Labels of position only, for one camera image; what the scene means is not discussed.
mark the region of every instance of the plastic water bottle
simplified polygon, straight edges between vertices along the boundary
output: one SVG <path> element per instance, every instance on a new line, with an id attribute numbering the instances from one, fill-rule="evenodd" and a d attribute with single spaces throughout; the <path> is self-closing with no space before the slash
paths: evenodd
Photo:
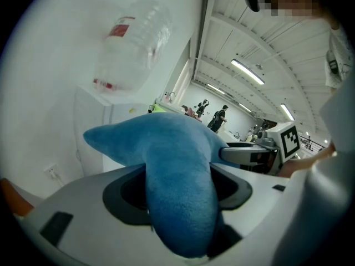
<path id="1" fill-rule="evenodd" d="M 106 37 L 94 82 L 98 89 L 135 92 L 147 80 L 171 33 L 169 9 L 155 0 L 130 5 Z"/>

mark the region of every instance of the blue plush toy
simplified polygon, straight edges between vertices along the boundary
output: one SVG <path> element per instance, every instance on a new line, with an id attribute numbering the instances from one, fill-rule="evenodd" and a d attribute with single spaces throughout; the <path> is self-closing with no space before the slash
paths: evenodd
<path id="1" fill-rule="evenodd" d="M 224 163 L 228 145 L 191 117 L 147 114 L 96 127 L 85 141 L 112 160 L 146 164 L 146 201 L 153 227 L 174 253 L 202 257 L 223 224 L 210 175 L 210 162 Z"/>

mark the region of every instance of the ceiling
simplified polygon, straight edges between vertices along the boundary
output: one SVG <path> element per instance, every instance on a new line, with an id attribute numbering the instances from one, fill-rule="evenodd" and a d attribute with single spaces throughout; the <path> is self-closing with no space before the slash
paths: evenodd
<path id="1" fill-rule="evenodd" d="M 288 20 L 254 13 L 244 0 L 208 0 L 192 82 L 214 85 L 226 93 L 222 98 L 276 122 L 289 121 L 280 106 L 286 104 L 300 131 L 327 139 L 319 110 L 330 97 L 324 85 L 329 26 L 319 19 Z M 265 84 L 232 65 L 233 59 Z"/>

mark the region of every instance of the fluorescent light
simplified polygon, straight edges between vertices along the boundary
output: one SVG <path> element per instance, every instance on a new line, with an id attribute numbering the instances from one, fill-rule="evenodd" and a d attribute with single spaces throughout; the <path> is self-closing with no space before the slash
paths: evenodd
<path id="1" fill-rule="evenodd" d="M 251 78 L 253 78 L 259 85 L 265 84 L 265 82 L 260 79 L 255 73 L 250 70 L 249 68 L 245 67 L 243 64 L 238 62 L 237 60 L 233 59 L 231 62 L 234 66 L 238 67 L 240 70 L 242 70 L 244 73 L 248 74 Z"/>
<path id="2" fill-rule="evenodd" d="M 242 104 L 239 104 L 242 108 L 246 109 L 247 111 L 251 112 L 251 110 L 249 108 L 246 108 L 245 106 L 243 106 Z"/>
<path id="3" fill-rule="evenodd" d="M 286 112 L 287 116 L 289 119 L 291 119 L 292 121 L 294 121 L 295 119 L 293 118 L 292 114 L 290 113 L 290 111 L 288 110 L 287 106 L 285 104 L 281 104 L 282 109 Z"/>
<path id="4" fill-rule="evenodd" d="M 220 89 L 217 89 L 215 86 L 212 86 L 212 85 L 210 85 L 210 84 L 207 84 L 207 86 L 209 86 L 210 88 L 212 88 L 212 89 L 218 91 L 218 92 L 221 93 L 221 94 L 224 94 L 224 91 L 221 91 Z"/>

